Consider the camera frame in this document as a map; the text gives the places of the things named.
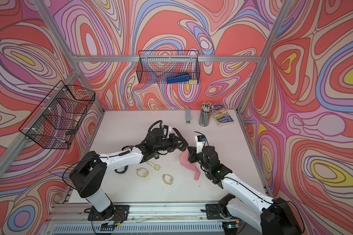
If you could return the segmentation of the pink cloth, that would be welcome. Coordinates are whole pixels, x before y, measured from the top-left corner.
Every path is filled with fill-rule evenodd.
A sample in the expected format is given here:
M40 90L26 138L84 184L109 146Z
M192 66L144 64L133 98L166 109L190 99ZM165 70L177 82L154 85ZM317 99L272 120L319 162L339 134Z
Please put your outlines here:
M189 151L185 150L184 152L181 153L180 157L179 157L179 163L181 166L191 170L194 172L194 180L198 181L201 175L200 170L196 167L196 165L194 163L190 163L189 162Z

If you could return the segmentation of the beige strap yellow dial watch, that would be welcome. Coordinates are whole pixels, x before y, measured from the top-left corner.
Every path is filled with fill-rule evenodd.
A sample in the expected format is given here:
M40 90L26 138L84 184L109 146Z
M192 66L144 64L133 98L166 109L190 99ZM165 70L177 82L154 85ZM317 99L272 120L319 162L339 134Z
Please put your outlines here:
M155 170L157 170L157 171L160 170L160 165L155 164L155 163L153 163L153 162L151 162L151 161L147 161L146 163L147 163L148 165L152 166Z

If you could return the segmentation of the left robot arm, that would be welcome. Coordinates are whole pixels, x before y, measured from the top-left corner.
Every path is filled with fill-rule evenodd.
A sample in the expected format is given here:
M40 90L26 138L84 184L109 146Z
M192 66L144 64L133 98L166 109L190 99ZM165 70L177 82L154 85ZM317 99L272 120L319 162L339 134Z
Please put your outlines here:
M162 120L153 123L145 139L134 146L126 146L119 152L98 154L88 152L69 174L73 187L81 198L86 199L99 213L114 214L114 205L101 187L107 172L123 169L128 166L147 162L161 155L185 151L188 142L176 128L162 124Z

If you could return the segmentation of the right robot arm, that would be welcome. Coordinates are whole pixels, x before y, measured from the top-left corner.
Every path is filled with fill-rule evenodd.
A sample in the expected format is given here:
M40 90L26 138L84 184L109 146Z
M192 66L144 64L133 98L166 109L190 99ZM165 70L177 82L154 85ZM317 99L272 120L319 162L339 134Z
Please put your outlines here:
M209 181L227 191L215 210L206 211L207 216L238 218L263 235L304 233L288 201L269 197L242 181L220 162L215 147L208 144L205 135L198 133L195 141L195 147L188 147L189 162L198 163Z

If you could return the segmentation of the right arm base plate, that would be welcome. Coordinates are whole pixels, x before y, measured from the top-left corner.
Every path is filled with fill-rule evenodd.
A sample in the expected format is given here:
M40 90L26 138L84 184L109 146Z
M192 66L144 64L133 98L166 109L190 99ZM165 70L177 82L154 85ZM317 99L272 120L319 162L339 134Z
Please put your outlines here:
M233 194L227 194L221 198L217 203L214 204L205 204L205 208L201 209L201 212L205 213L208 220L214 219L236 219L241 221L240 218L233 216L227 209L228 203L235 199L236 197Z

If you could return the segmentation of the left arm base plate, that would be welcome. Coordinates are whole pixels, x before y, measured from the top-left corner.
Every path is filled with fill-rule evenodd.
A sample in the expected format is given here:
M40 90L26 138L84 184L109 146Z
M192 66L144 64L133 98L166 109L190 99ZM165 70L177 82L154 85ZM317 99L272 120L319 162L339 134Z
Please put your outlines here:
M103 212L98 212L92 206L89 211L88 221L117 221L124 222L128 218L129 205L110 205Z

